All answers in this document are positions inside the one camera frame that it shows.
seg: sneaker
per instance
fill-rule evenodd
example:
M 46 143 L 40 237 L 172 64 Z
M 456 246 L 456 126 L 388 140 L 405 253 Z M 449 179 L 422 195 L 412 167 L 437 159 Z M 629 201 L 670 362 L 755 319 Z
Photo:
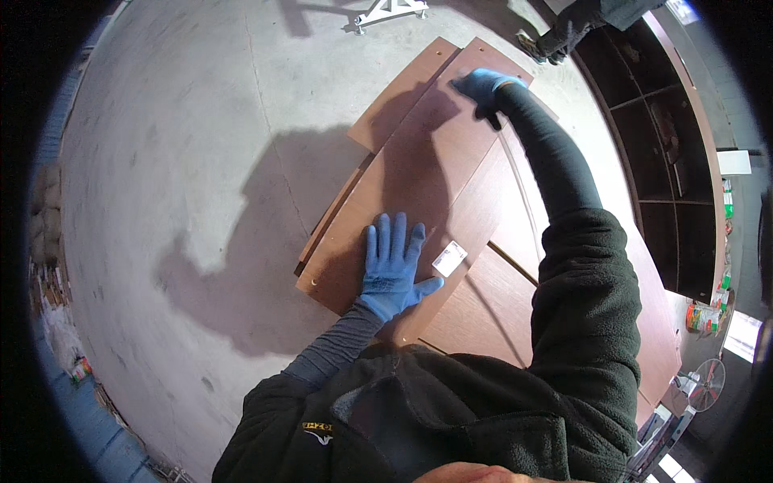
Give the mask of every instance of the sneaker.
M 548 59 L 548 60 L 550 61 L 550 63 L 552 63 L 554 66 L 559 66 L 559 65 L 561 65 L 562 63 L 564 63 L 564 60 L 566 60 L 567 58 L 566 58 L 566 56 L 561 56 L 561 55 L 558 55 L 558 54 L 555 54 L 555 53 L 554 53 L 552 56 L 549 56 L 547 59 Z
M 547 62 L 547 57 L 542 55 L 540 48 L 536 46 L 536 43 L 532 39 L 520 34 L 516 36 L 516 39 L 518 39 L 518 45 L 520 46 L 521 50 L 526 55 L 531 57 L 534 62 L 540 65 Z

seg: blue work glove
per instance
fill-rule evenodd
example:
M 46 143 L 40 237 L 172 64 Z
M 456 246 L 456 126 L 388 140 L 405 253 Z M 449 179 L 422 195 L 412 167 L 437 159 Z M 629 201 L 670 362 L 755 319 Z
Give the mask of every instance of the blue work glove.
M 406 225 L 405 213 L 398 213 L 390 235 L 389 216 L 384 213 L 379 216 L 378 229 L 368 226 L 365 278 L 360 299 L 385 324 L 443 286 L 440 277 L 414 284 L 416 265 L 424 244 L 424 224 L 414 226 L 407 249 Z
M 477 103 L 478 106 L 475 108 L 476 119 L 487 119 L 495 131 L 500 131 L 502 125 L 496 117 L 497 108 L 494 102 L 494 93 L 505 82 L 514 82 L 528 88 L 523 79 L 482 68 L 475 69 L 464 77 L 452 80 L 451 86 L 460 94 L 469 97 Z

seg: sticker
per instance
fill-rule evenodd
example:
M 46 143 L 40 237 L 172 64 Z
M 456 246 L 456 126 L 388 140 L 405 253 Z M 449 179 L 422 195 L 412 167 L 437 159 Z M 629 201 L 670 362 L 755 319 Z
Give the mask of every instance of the sticker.
M 451 241 L 445 250 L 435 258 L 432 262 L 432 266 L 435 267 L 443 277 L 449 277 L 456 267 L 459 266 L 462 260 L 467 257 L 465 249 L 460 247 L 455 241 Z

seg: metal stand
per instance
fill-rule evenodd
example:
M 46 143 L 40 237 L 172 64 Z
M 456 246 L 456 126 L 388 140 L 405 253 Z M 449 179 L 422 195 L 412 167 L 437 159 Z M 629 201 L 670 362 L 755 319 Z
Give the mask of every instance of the metal stand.
M 399 1 L 400 0 L 376 0 L 376 3 L 371 5 L 366 13 L 358 15 L 357 18 L 354 19 L 354 25 L 357 26 L 354 35 L 364 36 L 365 29 L 363 29 L 363 26 L 369 23 L 405 15 L 407 13 L 415 13 L 416 17 L 422 20 L 427 18 L 427 13 L 424 10 L 429 9 L 429 7 L 426 2 L 422 2 L 421 0 L 402 0 L 406 5 L 398 5 Z

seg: jacket logo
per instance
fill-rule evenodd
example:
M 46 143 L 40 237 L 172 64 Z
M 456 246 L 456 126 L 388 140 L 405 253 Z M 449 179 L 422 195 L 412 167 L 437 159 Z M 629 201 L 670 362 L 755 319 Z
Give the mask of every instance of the jacket logo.
M 322 446 L 327 446 L 331 439 L 333 439 L 333 436 L 330 434 L 333 432 L 333 425 L 327 424 L 327 423 L 301 423 L 301 427 L 303 427 L 304 433 L 309 433 L 314 435 L 314 437 L 317 438 L 317 441 Z
M 304 430 L 303 432 L 304 432 L 304 433 L 313 434 L 314 436 L 316 436 L 316 437 L 317 437 L 317 441 L 319 441 L 319 443 L 320 443 L 322 446 L 327 446 L 327 445 L 328 445 L 328 443 L 330 442 L 330 440 L 331 440 L 331 439 L 333 439 L 333 437 L 332 437 L 332 436 L 325 436 L 325 437 L 320 437 L 320 436 L 319 436 L 317 433 L 312 433 L 311 431 L 306 431 L 306 430 Z

